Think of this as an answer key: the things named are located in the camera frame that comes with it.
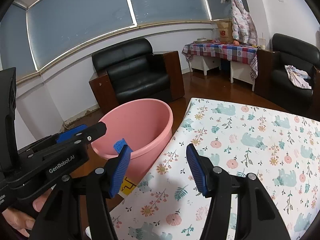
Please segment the left hand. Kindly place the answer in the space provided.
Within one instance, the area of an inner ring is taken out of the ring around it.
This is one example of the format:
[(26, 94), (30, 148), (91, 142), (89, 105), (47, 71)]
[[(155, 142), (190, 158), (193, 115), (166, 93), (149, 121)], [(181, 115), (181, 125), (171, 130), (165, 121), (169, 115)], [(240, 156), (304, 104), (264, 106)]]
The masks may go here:
[[(41, 211), (51, 192), (52, 189), (50, 188), (43, 195), (39, 196), (39, 198), (33, 201), (33, 208), (35, 209), (35, 211)], [(32, 230), (35, 223), (34, 218), (26, 213), (23, 213), (22, 211), (18, 211), (11, 207), (3, 211), (2, 215), (4, 216), (4, 219), (9, 223), (9, 225), (11, 225), (15, 230), (17, 230), (27, 238), (30, 237), (28, 230)]]

